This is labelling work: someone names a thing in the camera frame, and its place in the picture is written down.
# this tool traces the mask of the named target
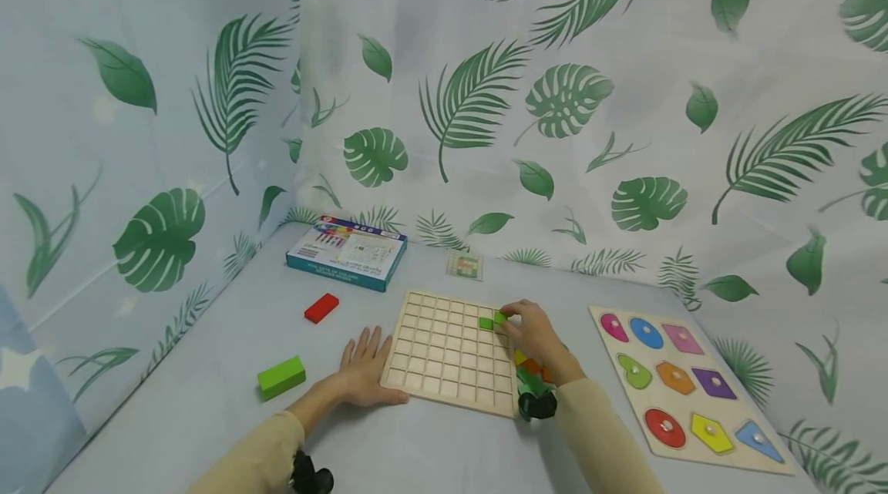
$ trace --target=wooden grid board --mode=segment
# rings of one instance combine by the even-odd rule
[[[589,307],[651,452],[753,471],[796,474],[771,423],[688,323]]]
[[[382,385],[513,418],[518,383],[512,342],[498,327],[478,327],[478,318],[492,319],[495,311],[484,303],[408,291]]]

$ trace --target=orange hexagon puzzle piece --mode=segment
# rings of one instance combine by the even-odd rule
[[[660,375],[664,384],[679,394],[688,395],[697,389],[688,373],[682,367],[673,365],[669,361],[663,361],[657,365],[657,374]]]

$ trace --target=red wooden block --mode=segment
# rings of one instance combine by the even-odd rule
[[[321,319],[327,317],[329,312],[333,311],[335,306],[338,305],[338,297],[333,294],[324,294],[320,300],[317,300],[311,304],[311,307],[305,309],[305,318],[315,324],[320,323]]]

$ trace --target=green square block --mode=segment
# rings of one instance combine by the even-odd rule
[[[267,402],[274,396],[281,395],[288,389],[305,382],[305,367],[302,366],[302,360],[297,356],[262,371],[257,378],[262,399]]]

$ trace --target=table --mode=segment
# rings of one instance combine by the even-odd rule
[[[667,492],[817,493],[801,470],[796,477],[772,476],[650,454],[586,307],[686,318],[666,291],[495,259],[486,259],[484,282],[475,282],[445,274],[446,250],[410,244],[380,294],[286,267],[284,253],[307,229],[290,225],[270,238],[48,493],[183,492],[252,426],[333,372],[362,326],[381,324],[391,332],[410,289],[494,305],[527,297],[546,308],[586,373],[612,396]],[[339,297],[339,307],[311,324],[304,309],[328,291]],[[691,331],[705,338],[696,324]],[[257,372],[293,355],[301,356],[308,380],[262,403]],[[527,424],[419,398],[372,411],[339,408],[306,451],[332,470],[334,492],[344,494],[588,492],[554,419]]]

